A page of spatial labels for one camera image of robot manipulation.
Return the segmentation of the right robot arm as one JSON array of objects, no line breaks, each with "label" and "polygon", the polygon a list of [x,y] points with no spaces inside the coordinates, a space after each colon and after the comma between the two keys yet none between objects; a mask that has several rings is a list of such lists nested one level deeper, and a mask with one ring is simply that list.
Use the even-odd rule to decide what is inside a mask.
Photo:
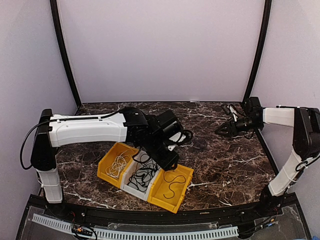
[{"label": "right robot arm", "polygon": [[287,191],[298,182],[304,171],[320,158],[320,111],[302,106],[263,107],[258,97],[249,97],[242,104],[243,113],[232,105],[222,109],[230,118],[222,123],[215,134],[227,138],[244,136],[264,126],[284,127],[291,130],[291,151],[281,169],[261,191],[255,213],[266,217],[282,206]]}]

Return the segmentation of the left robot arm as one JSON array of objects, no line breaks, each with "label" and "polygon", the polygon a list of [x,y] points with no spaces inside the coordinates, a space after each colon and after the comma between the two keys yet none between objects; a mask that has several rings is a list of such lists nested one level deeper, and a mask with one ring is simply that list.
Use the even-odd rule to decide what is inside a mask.
[{"label": "left robot arm", "polygon": [[53,114],[51,109],[45,109],[27,136],[31,133],[35,135],[30,165],[40,177],[51,210],[60,218],[67,218],[71,208],[63,201],[57,148],[90,142],[131,143],[143,148],[152,160],[168,171],[178,164],[179,156],[174,148],[187,139],[173,111],[150,115],[135,107],[125,107],[109,114],[82,116]]}]

